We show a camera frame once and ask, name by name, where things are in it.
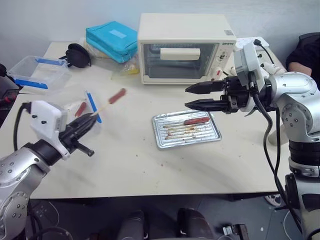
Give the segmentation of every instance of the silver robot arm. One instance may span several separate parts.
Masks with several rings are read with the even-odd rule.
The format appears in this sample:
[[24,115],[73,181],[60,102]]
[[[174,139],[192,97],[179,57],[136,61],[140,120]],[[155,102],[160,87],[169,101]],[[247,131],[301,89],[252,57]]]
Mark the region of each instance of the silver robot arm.
[[31,104],[26,108],[32,115],[31,127],[41,139],[0,160],[0,240],[15,239],[24,230],[30,196],[50,166],[76,149],[89,157],[94,154],[78,139],[93,127],[97,115],[87,113],[66,125],[58,107],[44,101],[22,106],[26,104]]
[[11,240],[25,228],[30,195],[50,167],[26,147],[2,159],[0,167],[0,239]]
[[[280,110],[289,139],[286,193],[299,209],[305,238],[320,227],[320,91],[315,81],[298,72],[269,78],[272,102]],[[320,239],[320,234],[313,239]]]
[[302,234],[320,240],[320,91],[316,82],[298,72],[264,79],[253,43],[234,53],[237,76],[194,84],[185,91],[209,94],[223,91],[220,100],[199,99],[185,104],[200,111],[238,110],[253,113],[258,99],[267,112],[279,109],[289,139],[289,166],[285,177],[286,200],[301,212]]

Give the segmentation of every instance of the metal tray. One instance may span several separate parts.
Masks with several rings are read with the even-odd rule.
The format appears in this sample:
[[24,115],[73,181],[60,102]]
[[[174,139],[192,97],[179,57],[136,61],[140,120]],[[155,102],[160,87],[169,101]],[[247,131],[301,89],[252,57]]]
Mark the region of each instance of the metal tray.
[[[209,117],[210,121],[184,125],[188,119]],[[221,140],[213,114],[205,111],[179,111],[160,114],[152,118],[156,143],[159,148],[170,148],[188,144]]]

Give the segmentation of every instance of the cable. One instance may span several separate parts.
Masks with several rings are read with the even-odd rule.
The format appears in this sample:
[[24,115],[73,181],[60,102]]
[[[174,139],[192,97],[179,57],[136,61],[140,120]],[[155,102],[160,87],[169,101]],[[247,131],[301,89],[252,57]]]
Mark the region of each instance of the cable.
[[18,150],[18,143],[17,143],[17,135],[18,135],[18,126],[21,118],[22,111],[26,109],[28,113],[31,112],[31,102],[24,102],[19,107],[18,113],[16,114],[14,128],[13,128],[13,148],[14,151]]
[[30,204],[28,204],[27,206],[26,206],[26,208],[27,208],[27,211],[28,211],[28,214],[29,214],[29,216],[30,216],[30,221],[31,221],[31,228],[32,228],[32,233],[33,234],[36,234],[36,232],[37,232],[37,229],[36,229],[36,222],[35,222],[35,219],[33,218],[33,216],[32,216],[32,209],[31,209],[31,205]]
[[270,58],[271,63],[272,63],[272,64],[275,64],[275,62],[272,60],[272,58],[271,58],[269,52],[267,51],[267,49],[266,49],[264,46],[262,46],[261,44],[260,44],[259,46],[266,52],[266,54],[267,54],[268,57]]
[[[35,215],[34,213],[32,213],[32,214],[30,215],[30,217],[35,220],[36,224],[38,225],[39,231],[42,231],[43,227],[42,227],[42,224],[41,224],[41,221],[40,221],[39,217],[38,217],[37,215]],[[38,239],[39,239],[39,240],[42,240],[42,239],[43,239],[43,236],[40,235]]]
[[316,230],[313,230],[309,236],[306,238],[306,240],[312,240],[312,237],[316,234],[320,233],[320,228],[316,229]]
[[231,239],[231,240],[234,240],[232,237],[228,236],[228,235],[221,235],[220,237],[218,237],[216,240],[221,240],[223,238],[228,238],[228,239]]
[[281,157],[281,143],[280,143],[280,110],[277,107],[275,109],[275,131],[276,131],[276,163],[274,168],[274,181],[278,184],[281,184],[278,178],[278,169],[280,165],[280,157]]
[[60,222],[60,214],[59,211],[57,210],[57,208],[55,207],[55,205],[52,204],[52,202],[48,201],[48,203],[54,208],[54,210],[56,211],[56,214],[58,215],[58,221],[55,224],[55,227],[58,226],[59,222]]
[[18,110],[18,113],[16,114],[16,117],[15,117],[15,123],[14,123],[14,128],[13,128],[13,148],[14,148],[14,151],[18,150],[18,143],[17,143],[18,126],[19,126],[22,111],[24,109],[25,109],[25,106],[21,105]]
[[253,41],[253,44],[256,45],[256,46],[261,47],[261,48],[266,52],[266,54],[268,55],[268,57],[270,58],[271,63],[272,63],[272,64],[275,64],[275,62],[272,60],[272,58],[271,58],[269,52],[267,51],[267,49],[266,49],[264,46],[262,46],[260,40],[255,39],[255,40]]
[[33,212],[33,209],[32,209],[32,206],[31,206],[31,203],[29,203],[27,205],[27,212],[28,212],[28,215],[30,217],[30,221],[31,221],[31,227],[32,227],[32,234],[35,235],[37,233],[37,228],[36,228],[36,223],[38,225],[38,229],[39,231],[41,231],[43,229],[42,227],[42,224],[41,224],[41,221],[40,219],[38,218],[38,216],[36,216]]
[[[259,90],[257,88],[257,85],[255,84],[255,82],[253,82],[253,77],[255,77],[255,74],[251,71],[248,73],[248,81],[249,81],[249,87],[250,87],[250,94],[254,100],[254,103],[256,105],[256,107],[260,110],[260,112],[262,113],[262,115],[265,117],[265,119],[267,120],[268,122],[268,126],[267,126],[267,129],[265,130],[265,133],[264,133],[264,136],[263,136],[263,150],[264,150],[264,154],[266,156],[266,159],[267,159],[267,162],[273,172],[273,175],[274,175],[274,181],[275,181],[275,185],[283,199],[283,201],[285,202],[285,204],[287,205],[289,211],[291,212],[291,215],[293,217],[293,220],[297,226],[297,228],[299,229],[300,233],[302,233],[302,229],[301,229],[301,226],[300,226],[300,219],[299,217],[297,216],[296,212],[294,211],[294,209],[288,204],[288,201],[287,201],[287,198],[286,198],[286,194],[285,194],[285,190],[278,178],[278,176],[276,175],[276,171],[274,169],[274,166],[270,160],[270,156],[269,156],[269,153],[268,153],[268,149],[267,149],[267,138],[268,138],[268,135],[271,131],[271,128],[272,128],[272,125],[273,125],[273,121],[271,119],[271,117],[269,116],[269,114],[267,113],[266,109],[264,108],[264,106],[262,105],[260,99],[259,99],[259,96],[258,96],[258,93],[259,93]],[[280,129],[280,115],[279,115],[279,119],[277,121],[277,124],[279,124],[278,128]],[[280,163],[280,131],[277,131],[277,163],[279,162]]]
[[282,226],[283,226],[283,230],[284,230],[284,233],[285,233],[286,237],[287,237],[289,240],[292,240],[291,237],[289,236],[289,234],[287,233],[286,225],[285,225],[285,222],[286,222],[286,219],[287,219],[289,213],[290,213],[290,211],[288,211],[288,212],[286,213],[286,215],[284,216],[284,219],[283,219],[283,221],[282,221]]
[[32,237],[30,237],[29,240],[36,240],[37,237],[43,236],[46,233],[62,234],[64,236],[66,236],[66,238],[68,240],[73,240],[73,237],[71,236],[70,232],[68,232],[67,230],[65,230],[61,227],[57,227],[57,226],[52,226],[52,227],[48,227],[46,229],[43,229],[43,230],[39,231],[38,233],[36,233],[35,235],[33,235]]

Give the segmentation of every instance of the blue clip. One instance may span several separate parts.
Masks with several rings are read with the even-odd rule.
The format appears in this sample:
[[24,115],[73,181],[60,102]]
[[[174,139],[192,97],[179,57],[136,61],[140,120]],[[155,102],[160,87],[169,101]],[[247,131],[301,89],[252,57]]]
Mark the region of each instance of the blue clip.
[[[96,112],[96,111],[97,111],[97,107],[96,107],[96,104],[95,104],[95,102],[94,102],[94,99],[93,99],[92,96],[91,96],[91,93],[88,92],[88,91],[85,91],[85,92],[86,92],[86,95],[87,95],[88,98],[89,98],[89,101],[90,101],[90,104],[91,104],[91,107],[92,107],[93,112]],[[98,123],[100,123],[100,124],[102,123],[102,120],[101,120],[99,114],[97,115],[96,121],[97,121]]]

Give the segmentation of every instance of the plug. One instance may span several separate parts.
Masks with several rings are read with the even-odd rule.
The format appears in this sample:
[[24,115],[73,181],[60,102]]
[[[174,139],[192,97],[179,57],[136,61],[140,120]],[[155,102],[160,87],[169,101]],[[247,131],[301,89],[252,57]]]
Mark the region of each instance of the plug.
[[258,40],[258,39],[255,39],[255,40],[253,41],[253,44],[256,45],[256,46],[261,46],[261,41]]

